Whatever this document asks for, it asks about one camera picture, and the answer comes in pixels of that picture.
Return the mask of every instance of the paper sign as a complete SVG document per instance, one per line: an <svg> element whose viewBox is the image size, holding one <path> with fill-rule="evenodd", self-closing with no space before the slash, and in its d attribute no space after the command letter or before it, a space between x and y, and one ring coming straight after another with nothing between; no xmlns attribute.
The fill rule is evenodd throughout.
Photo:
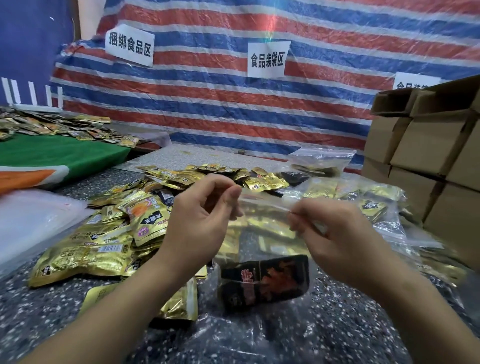
<svg viewBox="0 0 480 364"><path fill-rule="evenodd" d="M122 24L105 34L105 51L127 61L153 66L155 34Z"/></svg>
<svg viewBox="0 0 480 364"><path fill-rule="evenodd" d="M277 78L285 75L285 62L291 42L249 43L250 78Z"/></svg>
<svg viewBox="0 0 480 364"><path fill-rule="evenodd" d="M442 79L440 77L425 76L423 74L397 72L395 75L394 90L399 88L427 88L438 85Z"/></svg>

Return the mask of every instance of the green cloth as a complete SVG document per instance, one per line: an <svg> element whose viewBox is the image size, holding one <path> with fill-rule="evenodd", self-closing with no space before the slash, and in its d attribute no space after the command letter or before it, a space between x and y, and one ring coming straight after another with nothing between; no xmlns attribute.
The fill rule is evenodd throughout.
<svg viewBox="0 0 480 364"><path fill-rule="evenodd" d="M61 135L15 134L0 142L0 166L67 166L77 179L123 163L130 149L100 141L81 142Z"/></svg>

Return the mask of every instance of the striped tarp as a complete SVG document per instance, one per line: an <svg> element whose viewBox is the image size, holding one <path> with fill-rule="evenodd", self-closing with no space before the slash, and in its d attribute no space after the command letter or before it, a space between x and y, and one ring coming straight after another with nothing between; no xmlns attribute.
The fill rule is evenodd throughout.
<svg viewBox="0 0 480 364"><path fill-rule="evenodd" d="M105 53L105 32L155 33L153 68ZM374 95L396 72L480 69L479 0L107 0L98 36L65 46L52 77L66 110L174 131L174 143L285 158L359 150ZM285 77L247 78L249 42L291 40Z"/></svg>

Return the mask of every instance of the hand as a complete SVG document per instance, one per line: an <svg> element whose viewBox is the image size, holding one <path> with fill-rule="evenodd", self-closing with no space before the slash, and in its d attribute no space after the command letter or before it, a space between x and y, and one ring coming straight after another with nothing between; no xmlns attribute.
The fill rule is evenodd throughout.
<svg viewBox="0 0 480 364"><path fill-rule="evenodd" d="M402 284L410 272L351 202L305 198L292 208L288 220L328 275L373 299ZM327 233L322 235L314 222L325 225Z"/></svg>
<svg viewBox="0 0 480 364"><path fill-rule="evenodd" d="M218 253L228 221L240 217L241 187L210 174L175 198L167 234L156 254L188 280Z"/></svg>

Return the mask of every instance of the blue wall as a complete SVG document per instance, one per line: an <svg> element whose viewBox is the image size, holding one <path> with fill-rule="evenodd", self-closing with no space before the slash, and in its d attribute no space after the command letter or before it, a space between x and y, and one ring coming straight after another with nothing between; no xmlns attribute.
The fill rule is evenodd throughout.
<svg viewBox="0 0 480 364"><path fill-rule="evenodd" d="M46 105L45 85L60 45L73 41L69 0L0 0L0 77L18 82L22 103L31 103L28 81L38 103ZM0 86L0 105L7 101Z"/></svg>

